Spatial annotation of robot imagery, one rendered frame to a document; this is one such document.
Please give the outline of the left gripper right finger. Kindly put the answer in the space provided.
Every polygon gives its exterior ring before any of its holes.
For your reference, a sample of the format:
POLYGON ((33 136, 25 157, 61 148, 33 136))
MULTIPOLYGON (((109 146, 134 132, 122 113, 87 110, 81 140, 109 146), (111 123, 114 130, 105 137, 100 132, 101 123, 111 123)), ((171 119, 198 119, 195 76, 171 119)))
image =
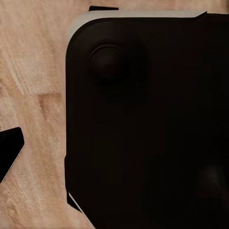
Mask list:
POLYGON ((229 164, 229 128, 219 127, 214 143, 229 164))

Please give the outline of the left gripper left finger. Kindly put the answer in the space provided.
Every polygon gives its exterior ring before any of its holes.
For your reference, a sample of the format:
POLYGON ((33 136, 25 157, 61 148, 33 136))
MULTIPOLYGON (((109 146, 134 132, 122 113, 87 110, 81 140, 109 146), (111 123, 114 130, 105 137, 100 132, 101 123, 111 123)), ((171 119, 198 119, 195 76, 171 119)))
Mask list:
POLYGON ((0 183, 24 144, 24 136, 20 127, 0 132, 0 183))

